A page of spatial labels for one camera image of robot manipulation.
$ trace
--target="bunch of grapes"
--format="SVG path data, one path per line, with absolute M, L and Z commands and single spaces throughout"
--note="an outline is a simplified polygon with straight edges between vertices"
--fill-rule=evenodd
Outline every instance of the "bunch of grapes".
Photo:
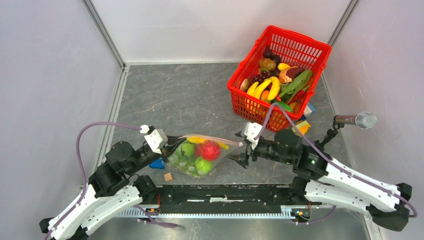
M 269 71 L 262 70 L 260 72 L 260 74 L 254 75 L 252 77 L 252 82 L 251 83 L 259 82 L 259 84 L 261 84 L 261 83 L 264 82 L 265 79 L 268 79 L 269 77 L 271 77 L 271 73 Z

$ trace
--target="white wall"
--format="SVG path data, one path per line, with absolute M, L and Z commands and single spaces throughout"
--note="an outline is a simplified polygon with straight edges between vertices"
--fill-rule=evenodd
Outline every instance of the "white wall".
M 43 239 L 77 196 L 77 134 L 107 119 L 119 71 L 80 0 L 2 1 L 0 239 Z M 88 175 L 102 130 L 82 137 Z
M 360 1 L 333 47 L 326 83 L 338 114 L 368 111 L 378 124 L 342 132 L 356 168 L 376 179 L 412 185 L 421 216 L 389 240 L 422 239 L 424 225 L 424 3 Z
M 241 61 L 268 25 L 327 42 L 349 0 L 92 0 L 127 63 Z

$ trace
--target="red plastic basket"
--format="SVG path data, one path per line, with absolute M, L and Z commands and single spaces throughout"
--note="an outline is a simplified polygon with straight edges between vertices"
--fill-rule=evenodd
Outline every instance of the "red plastic basket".
M 293 112 L 287 113 L 292 120 L 298 120 L 302 117 L 309 99 L 314 95 L 315 86 L 320 79 L 321 72 L 326 68 L 326 62 L 332 48 L 328 44 L 294 31 L 284 30 L 276 26 L 268 26 L 265 29 L 247 57 L 240 62 L 227 84 L 231 93 L 234 113 L 258 124 L 263 124 L 270 104 L 248 95 L 240 90 L 240 86 L 244 79 L 251 79 L 255 75 L 254 70 L 258 69 L 259 61 L 263 58 L 262 54 L 266 46 L 270 46 L 274 54 L 281 57 L 282 63 L 309 69 L 313 73 L 306 84 L 310 87 L 307 89 L 305 97 L 300 99 L 300 104 L 296 105 Z M 287 128 L 288 125 L 289 122 L 281 110 L 275 107 L 266 128 L 277 132 Z

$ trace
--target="microphone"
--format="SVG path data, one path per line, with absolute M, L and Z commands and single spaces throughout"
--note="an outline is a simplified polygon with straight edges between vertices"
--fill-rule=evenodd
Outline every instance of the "microphone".
M 361 129 L 370 129 L 376 125 L 377 117 L 364 111 L 358 115 L 336 115 L 334 121 L 340 124 L 356 125 Z

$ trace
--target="wooden block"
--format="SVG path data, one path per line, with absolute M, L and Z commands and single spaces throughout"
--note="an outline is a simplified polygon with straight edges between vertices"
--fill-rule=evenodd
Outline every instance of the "wooden block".
M 167 174 L 163 175 L 163 177 L 165 178 L 165 181 L 166 182 L 172 182 L 172 180 L 174 180 L 170 172 L 168 172 Z

